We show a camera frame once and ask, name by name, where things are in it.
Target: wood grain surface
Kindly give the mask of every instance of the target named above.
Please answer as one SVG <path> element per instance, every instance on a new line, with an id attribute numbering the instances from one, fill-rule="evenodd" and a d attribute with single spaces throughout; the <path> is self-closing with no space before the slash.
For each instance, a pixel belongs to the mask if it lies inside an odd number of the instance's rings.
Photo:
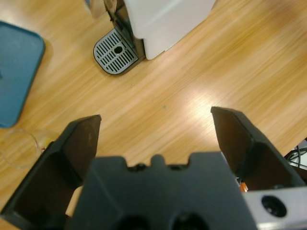
<path id="1" fill-rule="evenodd" d="M 213 105 L 244 112 L 283 155 L 307 136 L 305 0 L 219 0 L 170 50 L 118 77 L 93 57 L 109 17 L 93 19 L 83 0 L 1 0 L 0 20 L 46 43 L 14 128 L 61 133 L 100 114 L 97 155 L 122 155 L 129 165 L 156 153 L 186 163 L 191 152 L 219 150 Z M 0 208 L 27 171 L 0 158 Z M 0 220 L 0 229 L 15 228 Z"/>

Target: drip tray grate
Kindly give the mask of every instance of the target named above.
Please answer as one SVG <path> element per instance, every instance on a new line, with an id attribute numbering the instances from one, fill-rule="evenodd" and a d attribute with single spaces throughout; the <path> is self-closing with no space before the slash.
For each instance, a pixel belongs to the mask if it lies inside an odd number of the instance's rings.
<path id="1" fill-rule="evenodd" d="M 116 29 L 96 43 L 94 57 L 104 71 L 109 74 L 121 74 L 138 60 L 138 57 Z"/>

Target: white coffee machine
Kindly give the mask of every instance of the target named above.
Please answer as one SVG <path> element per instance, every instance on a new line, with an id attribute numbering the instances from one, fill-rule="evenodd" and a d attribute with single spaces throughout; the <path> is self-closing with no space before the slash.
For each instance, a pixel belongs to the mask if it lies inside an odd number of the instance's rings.
<path id="1" fill-rule="evenodd" d="M 168 50 L 210 13 L 215 0 L 104 0 L 114 29 L 94 57 L 109 74 L 123 74 Z"/>

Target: blue tray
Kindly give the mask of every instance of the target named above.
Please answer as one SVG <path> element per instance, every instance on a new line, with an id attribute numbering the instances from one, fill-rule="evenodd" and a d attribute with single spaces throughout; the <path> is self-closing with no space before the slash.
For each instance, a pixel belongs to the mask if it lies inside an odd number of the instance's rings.
<path id="1" fill-rule="evenodd" d="M 40 35 L 0 22 L 0 127 L 17 122 L 44 51 Z"/>

